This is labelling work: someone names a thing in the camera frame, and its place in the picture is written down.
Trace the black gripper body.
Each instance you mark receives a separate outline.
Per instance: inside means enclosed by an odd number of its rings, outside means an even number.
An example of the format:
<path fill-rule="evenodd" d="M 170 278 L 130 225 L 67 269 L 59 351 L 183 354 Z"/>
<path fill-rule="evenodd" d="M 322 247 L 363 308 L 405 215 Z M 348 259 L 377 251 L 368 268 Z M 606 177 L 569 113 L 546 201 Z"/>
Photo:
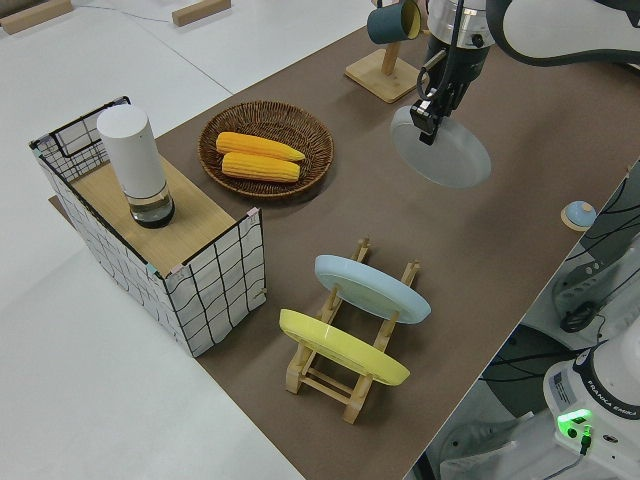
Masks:
<path fill-rule="evenodd" d="M 489 48 L 465 49 L 458 47 L 454 55 L 454 63 L 447 91 L 452 98 L 462 98 L 469 85 L 475 81 L 483 68 L 485 59 L 489 53 Z M 437 88 L 444 76 L 446 60 L 441 60 L 437 65 L 429 70 L 427 90 Z"/>

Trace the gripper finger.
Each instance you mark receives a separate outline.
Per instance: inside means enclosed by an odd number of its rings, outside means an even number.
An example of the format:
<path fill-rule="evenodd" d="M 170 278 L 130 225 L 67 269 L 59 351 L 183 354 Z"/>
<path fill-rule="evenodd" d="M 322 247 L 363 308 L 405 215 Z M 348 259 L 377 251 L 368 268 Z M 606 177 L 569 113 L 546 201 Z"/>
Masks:
<path fill-rule="evenodd" d="M 449 117 L 458 108 L 467 89 L 467 83 L 452 82 L 447 86 L 442 96 L 443 117 Z"/>
<path fill-rule="evenodd" d="M 430 101 L 417 100 L 410 107 L 410 116 L 413 125 L 420 130 L 419 140 L 431 146 L 437 136 L 442 119 L 430 112 Z"/>

